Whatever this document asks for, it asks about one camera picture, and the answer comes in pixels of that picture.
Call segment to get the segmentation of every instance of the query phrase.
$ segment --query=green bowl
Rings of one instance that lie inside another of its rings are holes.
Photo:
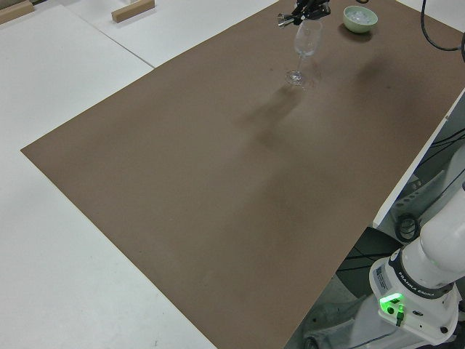
[[[376,13],[361,6],[349,6],[344,10],[344,25],[354,33],[366,33],[378,22]]]

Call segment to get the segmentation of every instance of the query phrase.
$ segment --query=label on robot base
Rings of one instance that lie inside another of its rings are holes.
[[[384,264],[381,267],[373,270],[373,279],[376,282],[381,295],[385,295],[386,292],[388,292],[392,287],[389,279],[386,276],[386,268],[384,267]]]

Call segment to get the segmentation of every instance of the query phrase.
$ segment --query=brown table surface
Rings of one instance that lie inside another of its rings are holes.
[[[418,12],[373,0],[358,36],[353,4],[331,2],[307,91],[280,1],[23,149],[220,349],[283,347],[464,86]]]

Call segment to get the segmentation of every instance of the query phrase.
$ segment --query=wine glass base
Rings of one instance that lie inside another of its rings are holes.
[[[300,71],[288,71],[286,81],[291,85],[301,86],[305,84],[305,77]]]

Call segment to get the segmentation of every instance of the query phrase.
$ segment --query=wine glass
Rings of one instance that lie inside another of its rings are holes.
[[[299,64],[295,71],[288,71],[286,81],[289,84],[301,86],[307,81],[301,72],[302,61],[315,53],[321,41],[321,29],[323,25],[319,20],[304,20],[300,23],[294,39],[294,49],[300,56]]]

